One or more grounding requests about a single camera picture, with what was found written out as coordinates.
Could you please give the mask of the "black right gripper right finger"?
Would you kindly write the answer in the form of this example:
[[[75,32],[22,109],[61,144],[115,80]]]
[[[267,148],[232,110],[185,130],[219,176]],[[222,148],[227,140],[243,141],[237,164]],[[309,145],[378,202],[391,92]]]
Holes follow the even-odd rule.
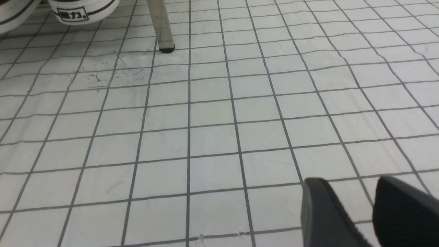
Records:
[[[397,178],[379,178],[372,222],[382,247],[439,245],[438,200]]]

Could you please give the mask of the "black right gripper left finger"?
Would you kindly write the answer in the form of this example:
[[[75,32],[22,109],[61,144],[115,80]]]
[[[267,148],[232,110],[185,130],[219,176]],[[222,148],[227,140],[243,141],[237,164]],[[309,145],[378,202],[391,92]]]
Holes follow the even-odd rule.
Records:
[[[300,219],[304,247],[371,246],[322,178],[304,180]]]

